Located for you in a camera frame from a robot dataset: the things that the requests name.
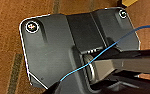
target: wooden surface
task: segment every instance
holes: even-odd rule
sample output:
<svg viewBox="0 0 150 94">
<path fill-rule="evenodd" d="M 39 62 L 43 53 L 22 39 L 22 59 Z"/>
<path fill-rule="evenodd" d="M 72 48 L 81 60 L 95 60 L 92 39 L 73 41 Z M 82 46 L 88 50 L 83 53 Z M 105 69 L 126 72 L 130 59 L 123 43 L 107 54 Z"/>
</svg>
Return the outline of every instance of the wooden surface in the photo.
<svg viewBox="0 0 150 94">
<path fill-rule="evenodd" d="M 28 17 L 46 14 L 77 14 L 115 7 L 117 0 L 0 0 L 0 94 L 40 94 L 44 90 L 30 86 L 25 63 L 16 61 L 23 54 L 19 35 L 20 22 Z M 150 24 L 150 0 L 139 0 L 127 8 L 135 27 Z M 140 30 L 141 49 L 150 49 L 150 29 Z M 17 80 L 11 79 L 15 63 Z M 11 82 L 16 84 L 9 93 Z"/>
</svg>

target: blue wire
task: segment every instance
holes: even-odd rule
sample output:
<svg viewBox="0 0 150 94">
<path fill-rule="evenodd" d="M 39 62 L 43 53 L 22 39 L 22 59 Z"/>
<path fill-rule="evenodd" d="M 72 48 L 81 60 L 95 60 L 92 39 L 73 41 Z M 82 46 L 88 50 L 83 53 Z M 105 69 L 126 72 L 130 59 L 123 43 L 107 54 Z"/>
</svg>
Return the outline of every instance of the blue wire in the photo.
<svg viewBox="0 0 150 94">
<path fill-rule="evenodd" d="M 85 68 L 86 66 L 88 66 L 90 63 L 92 63 L 94 60 L 96 60 L 99 56 L 101 56 L 105 51 L 107 51 L 108 49 L 110 49 L 111 47 L 113 47 L 114 45 L 116 45 L 118 42 L 120 42 L 123 38 L 127 37 L 128 35 L 140 30 L 140 29 L 144 29 L 144 28 L 150 28 L 150 25 L 146 25 L 146 26 L 141 26 L 141 27 L 138 27 L 136 29 L 133 29 L 132 31 L 130 31 L 129 33 L 127 33 L 126 35 L 124 35 L 123 37 L 121 37 L 118 41 L 116 41 L 115 43 L 113 43 L 112 45 L 110 45 L 108 48 L 104 49 L 101 53 L 99 53 L 94 59 L 92 59 L 89 63 L 87 63 L 86 65 L 80 67 L 80 68 L 77 68 L 76 70 L 73 70 L 71 72 L 69 72 L 68 74 L 66 74 L 63 78 L 61 78 L 60 81 L 63 81 L 67 76 L 73 74 L 74 72 L 76 71 L 79 71 L 83 68 Z"/>
</svg>

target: gray surface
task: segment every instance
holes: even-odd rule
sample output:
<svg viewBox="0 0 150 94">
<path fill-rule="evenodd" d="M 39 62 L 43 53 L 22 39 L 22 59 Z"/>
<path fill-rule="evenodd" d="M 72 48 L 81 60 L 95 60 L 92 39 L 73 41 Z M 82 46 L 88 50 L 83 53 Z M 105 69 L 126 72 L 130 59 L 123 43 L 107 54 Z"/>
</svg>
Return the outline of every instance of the gray surface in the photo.
<svg viewBox="0 0 150 94">
<path fill-rule="evenodd" d="M 43 78 L 41 81 L 49 87 L 72 70 L 70 57 L 74 42 L 64 15 L 46 16 L 39 21 L 45 31 L 41 25 L 35 34 L 28 33 L 23 23 L 22 33 L 29 70 L 39 80 Z"/>
<path fill-rule="evenodd" d="M 107 10 L 101 9 L 95 12 L 95 15 L 98 16 L 99 23 L 101 24 L 101 27 L 103 29 L 101 32 L 105 34 L 106 38 L 109 37 L 114 42 L 116 42 L 126 33 L 133 30 L 133 26 L 130 22 L 128 15 L 124 19 L 121 18 L 119 16 L 119 10 L 121 10 L 121 8 Z M 121 40 L 117 44 L 117 47 L 119 47 L 119 49 L 122 51 L 138 50 L 139 40 L 136 33 L 133 33 L 127 36 L 125 39 Z"/>
</svg>

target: cable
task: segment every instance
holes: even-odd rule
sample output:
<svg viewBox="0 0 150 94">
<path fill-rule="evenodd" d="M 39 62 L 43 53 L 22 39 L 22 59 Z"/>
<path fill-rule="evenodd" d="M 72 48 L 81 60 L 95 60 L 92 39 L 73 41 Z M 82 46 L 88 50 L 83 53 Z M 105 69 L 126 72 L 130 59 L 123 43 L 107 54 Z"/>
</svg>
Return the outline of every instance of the cable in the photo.
<svg viewBox="0 0 150 94">
<path fill-rule="evenodd" d="M 99 56 L 101 56 L 105 51 L 107 51 L 108 49 L 110 49 L 111 47 L 113 47 L 114 45 L 116 45 L 118 42 L 120 42 L 123 38 L 127 37 L 128 35 L 140 30 L 140 29 L 144 29 L 144 28 L 150 28 L 150 25 L 146 25 L 146 26 L 141 26 L 141 27 L 138 27 L 136 29 L 133 29 L 132 31 L 130 31 L 129 33 L 127 33 L 126 35 L 124 35 L 123 37 L 121 37 L 118 41 L 116 41 L 115 43 L 113 43 L 112 45 L 110 45 L 108 48 L 104 49 L 102 52 L 100 52 L 94 59 L 92 59 L 89 63 L 87 63 L 86 65 L 80 67 L 80 68 L 77 68 L 71 72 L 69 72 L 68 74 L 66 74 L 63 78 L 60 79 L 60 81 L 63 81 L 67 76 L 73 74 L 74 72 L 76 71 L 79 71 L 83 68 L 85 68 L 86 66 L 88 66 L 90 63 L 92 63 L 94 60 L 96 60 Z"/>
</svg>

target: wooden floor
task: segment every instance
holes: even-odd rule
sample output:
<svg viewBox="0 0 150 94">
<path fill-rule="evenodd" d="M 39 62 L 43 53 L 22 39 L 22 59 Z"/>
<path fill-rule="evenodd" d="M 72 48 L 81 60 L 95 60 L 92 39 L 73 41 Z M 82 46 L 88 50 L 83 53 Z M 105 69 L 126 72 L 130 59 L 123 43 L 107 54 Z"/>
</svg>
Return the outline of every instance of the wooden floor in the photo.
<svg viewBox="0 0 150 94">
<path fill-rule="evenodd" d="M 18 29 L 23 19 L 46 14 L 85 13 L 115 7 L 116 2 L 117 0 L 0 0 L 0 94 L 41 94 L 44 91 L 30 86 L 27 78 Z M 139 0 L 126 10 L 135 27 L 150 24 L 150 0 Z M 138 36 L 141 49 L 150 49 L 150 29 L 140 30 Z"/>
</svg>

